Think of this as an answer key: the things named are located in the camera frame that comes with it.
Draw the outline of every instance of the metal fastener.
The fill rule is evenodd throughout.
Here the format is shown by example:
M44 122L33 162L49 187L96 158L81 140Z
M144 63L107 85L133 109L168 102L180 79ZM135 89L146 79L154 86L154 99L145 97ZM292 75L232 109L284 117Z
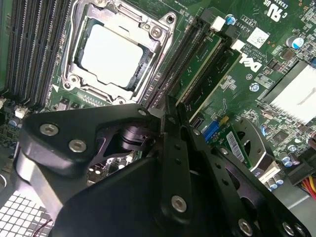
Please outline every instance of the metal fastener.
M260 85L258 83L252 83L249 87L249 90L252 92L257 92L260 89Z
M245 219L239 219L238 221L239 228L247 236L252 236L252 228Z
M74 139L69 143L69 149L73 152L81 153L87 149L87 145L82 140Z
M295 224L294 226L295 226L295 228L297 229L297 231L301 234L301 236L306 237L306 234L305 234L305 232L303 231L303 228L302 228L302 227L300 227L298 224Z
M296 146L294 146L294 145L288 146L287 149L288 149L290 152L295 152L295 151L297 150Z
M290 227L290 225L286 222L282 223L284 230L290 235L290 236L294 236L294 231L293 229Z
M197 129L193 129L193 132L195 133L195 135L199 136L201 133L197 130Z
M50 123L43 124L39 127L39 130L42 134L46 136L54 136L59 132L58 127Z
M221 148L220 150L224 155L228 155L228 151L225 148Z
M159 38L162 35L162 30L158 26L154 26L151 30L151 34L154 38Z
M141 110L141 109L138 110L138 113L140 113L140 114L143 115L143 116L146 116L146 115L147 115L147 113L146 113L145 111Z
M171 198L172 207L178 212L185 212L187 210L187 203L184 199L178 195Z

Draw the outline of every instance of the yellow wire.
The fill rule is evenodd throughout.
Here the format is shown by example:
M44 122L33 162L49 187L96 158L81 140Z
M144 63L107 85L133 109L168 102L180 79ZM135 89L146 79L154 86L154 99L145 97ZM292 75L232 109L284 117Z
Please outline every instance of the yellow wire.
M309 179L310 179L310 184L311 184L312 190L316 193L316 188L315 188L315 185L314 185L313 178L311 176L309 176Z

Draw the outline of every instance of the motherboard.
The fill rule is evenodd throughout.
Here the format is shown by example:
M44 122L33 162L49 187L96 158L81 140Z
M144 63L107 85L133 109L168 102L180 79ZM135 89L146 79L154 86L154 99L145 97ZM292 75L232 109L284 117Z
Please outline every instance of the motherboard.
M237 131L242 119L281 164L280 154L294 161L316 150L314 0L0 4L4 147L15 149L32 113L126 103L163 109L171 95L209 145L242 162L250 149Z

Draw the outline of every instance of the metal grille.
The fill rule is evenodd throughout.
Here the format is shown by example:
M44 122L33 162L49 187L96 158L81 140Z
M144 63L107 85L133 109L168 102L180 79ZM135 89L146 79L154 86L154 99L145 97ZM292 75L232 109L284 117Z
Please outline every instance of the metal grille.
M0 237L31 237L48 220L45 208L15 191L0 209ZM52 225L49 222L36 236L48 236Z

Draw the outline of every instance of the red wire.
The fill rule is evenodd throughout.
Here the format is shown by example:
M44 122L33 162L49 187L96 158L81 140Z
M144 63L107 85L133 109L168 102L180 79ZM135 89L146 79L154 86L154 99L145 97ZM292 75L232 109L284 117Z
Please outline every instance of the red wire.
M312 187L311 187L309 181L303 180L303 183L305 184L305 186L306 186L308 192L311 194L311 196L312 196L314 199L316 199L316 194L314 193L314 191L313 191L313 189L312 189Z
M41 227L39 227L39 228L34 232L34 234L32 235L32 237L36 237L37 234L40 232L40 230L43 229L45 226L47 226L47 224L48 224L49 222L51 222L51 221L53 221L53 220L50 219L50 220L46 221L44 224L42 224Z

